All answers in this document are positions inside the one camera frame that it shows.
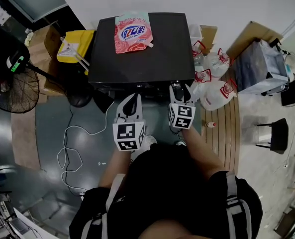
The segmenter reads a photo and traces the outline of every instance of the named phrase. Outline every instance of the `person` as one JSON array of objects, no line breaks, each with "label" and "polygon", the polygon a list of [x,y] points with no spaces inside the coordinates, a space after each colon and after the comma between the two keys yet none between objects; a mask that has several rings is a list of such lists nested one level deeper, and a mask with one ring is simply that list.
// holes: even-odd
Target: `person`
[{"label": "person", "polygon": [[[98,188],[85,193],[70,225],[70,238],[256,238],[262,218],[256,192],[245,180],[235,179],[237,198],[249,210],[239,216],[232,213],[230,226],[223,163],[194,127],[183,129],[182,135],[187,147],[157,144],[146,136],[149,150],[131,165],[130,151],[116,149]],[[120,174],[126,176],[115,187]]]}]

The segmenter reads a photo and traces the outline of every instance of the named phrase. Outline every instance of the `shoe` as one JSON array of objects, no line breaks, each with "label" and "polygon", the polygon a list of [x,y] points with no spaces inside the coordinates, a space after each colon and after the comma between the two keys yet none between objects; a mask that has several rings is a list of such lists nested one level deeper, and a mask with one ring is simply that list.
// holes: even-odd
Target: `shoe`
[{"label": "shoe", "polygon": [[184,141],[178,141],[175,143],[175,145],[179,146],[179,145],[183,145],[186,146],[186,143]]},{"label": "shoe", "polygon": [[147,135],[145,136],[141,148],[134,151],[133,153],[131,153],[131,159],[134,160],[135,158],[137,158],[140,154],[142,154],[143,152],[150,150],[151,149],[151,145],[157,143],[156,139],[151,136],[151,135]]}]

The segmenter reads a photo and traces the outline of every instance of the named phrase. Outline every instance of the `black box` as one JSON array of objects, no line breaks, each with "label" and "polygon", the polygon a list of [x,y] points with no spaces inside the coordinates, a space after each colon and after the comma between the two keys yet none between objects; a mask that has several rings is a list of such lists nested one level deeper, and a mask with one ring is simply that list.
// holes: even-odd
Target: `black box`
[{"label": "black box", "polygon": [[149,13],[153,48],[116,54],[115,17],[101,19],[94,40],[89,82],[101,89],[168,92],[174,81],[195,78],[192,45],[184,13]]}]

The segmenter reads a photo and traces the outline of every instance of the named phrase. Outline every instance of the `black shirt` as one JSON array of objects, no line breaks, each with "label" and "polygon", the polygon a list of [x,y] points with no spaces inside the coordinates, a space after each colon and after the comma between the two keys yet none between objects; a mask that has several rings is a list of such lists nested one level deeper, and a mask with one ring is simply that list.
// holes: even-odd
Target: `black shirt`
[{"label": "black shirt", "polygon": [[[262,218],[261,202],[245,180],[236,182],[238,198],[249,206],[255,238]],[[85,223],[106,213],[108,195],[106,188],[85,193],[70,225],[71,239],[81,238]],[[136,239],[161,219],[178,221],[193,235],[229,238],[226,198],[226,171],[205,181],[185,146],[153,144],[131,164],[114,198],[107,215],[108,238]],[[239,230],[246,230],[246,219],[239,219],[235,225],[238,236]],[[100,238],[101,227],[91,225],[87,238]]]}]

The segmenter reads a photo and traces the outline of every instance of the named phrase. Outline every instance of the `white cable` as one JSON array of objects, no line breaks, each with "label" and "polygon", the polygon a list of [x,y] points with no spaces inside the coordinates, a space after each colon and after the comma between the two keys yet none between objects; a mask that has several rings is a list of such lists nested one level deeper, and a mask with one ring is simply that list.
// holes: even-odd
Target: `white cable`
[{"label": "white cable", "polygon": [[291,146],[290,146],[290,150],[288,152],[288,155],[287,155],[287,159],[286,159],[286,163],[285,165],[283,166],[284,168],[287,168],[288,167],[288,159],[289,159],[289,156],[290,156],[290,152],[291,152],[291,148],[292,148],[292,145],[293,145],[293,141],[295,140],[295,132],[293,133],[293,137],[292,137],[292,142],[291,142]]},{"label": "white cable", "polygon": [[[88,132],[87,130],[85,130],[83,127],[78,126],[78,125],[72,125],[72,126],[69,126],[69,127],[66,128],[66,130],[64,130],[63,148],[62,148],[62,149],[58,152],[58,154],[57,154],[57,161],[58,161],[58,164],[59,164],[60,168],[61,168],[61,169],[64,169],[65,166],[66,166],[66,163],[67,163],[67,155],[68,155],[68,154],[67,154],[67,149],[75,151],[75,152],[78,154],[79,159],[80,159],[80,161],[81,161],[81,165],[80,165],[76,170],[67,170],[67,171],[63,171],[63,172],[61,173],[61,180],[62,180],[62,182],[63,182],[66,186],[68,186],[69,188],[72,188],[72,189],[81,189],[81,190],[85,190],[85,191],[87,191],[87,189],[84,189],[84,188],[80,188],[80,187],[72,187],[72,186],[68,185],[68,184],[63,180],[63,175],[64,175],[65,173],[68,173],[68,172],[73,172],[73,173],[75,173],[75,172],[77,172],[77,171],[83,166],[83,161],[82,161],[82,158],[81,158],[79,152],[78,152],[76,149],[71,149],[71,148],[66,147],[65,144],[64,144],[65,139],[66,139],[66,132],[67,132],[67,130],[68,130],[69,128],[72,128],[72,127],[77,127],[77,128],[80,128],[80,129],[84,130],[85,132],[87,132],[88,135],[96,135],[96,134],[98,134],[98,133],[103,132],[103,131],[106,129],[106,126],[107,126],[107,112],[108,112],[108,110],[110,109],[110,107],[111,107],[113,104],[114,104],[114,102],[113,102],[113,103],[107,108],[107,110],[106,110],[106,113],[105,113],[105,127],[104,127],[104,129],[102,129],[101,131],[96,132],[96,133],[89,133],[89,132]],[[59,161],[59,155],[60,155],[60,153],[61,153],[62,150],[64,150],[64,164],[63,164],[63,166],[61,166],[60,161]]]}]

